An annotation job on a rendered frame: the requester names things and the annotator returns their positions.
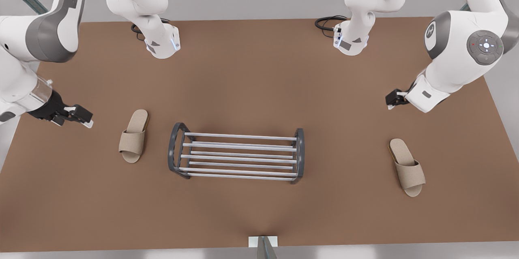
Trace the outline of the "beige right slipper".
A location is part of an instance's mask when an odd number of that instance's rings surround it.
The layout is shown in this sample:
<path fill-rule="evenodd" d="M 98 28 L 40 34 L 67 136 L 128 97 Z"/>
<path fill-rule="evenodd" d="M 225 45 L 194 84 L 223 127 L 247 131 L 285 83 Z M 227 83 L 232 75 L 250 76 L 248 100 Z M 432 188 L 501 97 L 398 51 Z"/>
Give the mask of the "beige right slipper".
<path fill-rule="evenodd" d="M 144 109 L 134 111 L 126 130 L 122 132 L 118 151 L 128 163 L 136 163 L 142 155 L 149 118 L 148 111 Z"/>

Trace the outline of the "beige left slipper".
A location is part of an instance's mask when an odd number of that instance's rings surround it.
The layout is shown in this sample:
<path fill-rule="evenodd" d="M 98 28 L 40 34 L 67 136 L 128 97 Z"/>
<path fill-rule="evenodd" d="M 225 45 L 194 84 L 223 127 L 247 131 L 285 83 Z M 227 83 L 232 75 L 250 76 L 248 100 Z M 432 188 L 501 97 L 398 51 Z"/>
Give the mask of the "beige left slipper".
<path fill-rule="evenodd" d="M 402 139 L 392 139 L 388 148 L 395 162 L 395 169 L 401 189 L 409 197 L 416 197 L 426 184 L 426 178 L 421 164 L 416 161 L 406 143 Z"/>

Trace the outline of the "beige slipper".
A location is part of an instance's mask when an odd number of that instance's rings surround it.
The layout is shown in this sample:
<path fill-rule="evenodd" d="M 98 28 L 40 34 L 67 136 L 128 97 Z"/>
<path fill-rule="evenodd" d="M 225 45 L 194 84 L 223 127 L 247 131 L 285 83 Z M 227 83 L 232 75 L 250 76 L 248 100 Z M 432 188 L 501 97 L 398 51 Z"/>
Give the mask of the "beige slipper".
<path fill-rule="evenodd" d="M 426 178 L 421 164 L 416 161 L 406 143 L 402 139 L 392 139 L 388 148 L 395 162 L 395 169 L 401 189 L 409 197 L 416 197 L 426 184 Z"/>
<path fill-rule="evenodd" d="M 149 118 L 148 111 L 144 109 L 134 111 L 126 130 L 122 132 L 118 151 L 128 163 L 136 163 L 142 155 Z"/>

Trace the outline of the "grey metal shoe rack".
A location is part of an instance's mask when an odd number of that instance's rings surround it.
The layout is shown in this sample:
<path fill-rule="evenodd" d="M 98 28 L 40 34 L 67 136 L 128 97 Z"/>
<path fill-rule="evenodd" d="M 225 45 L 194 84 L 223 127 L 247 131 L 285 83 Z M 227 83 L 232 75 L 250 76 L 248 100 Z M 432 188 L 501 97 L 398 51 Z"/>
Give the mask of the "grey metal shoe rack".
<path fill-rule="evenodd" d="M 305 135 L 292 137 L 221 135 L 192 132 L 174 125 L 167 150 L 167 166 L 182 178 L 241 178 L 297 184 L 305 169 Z"/>

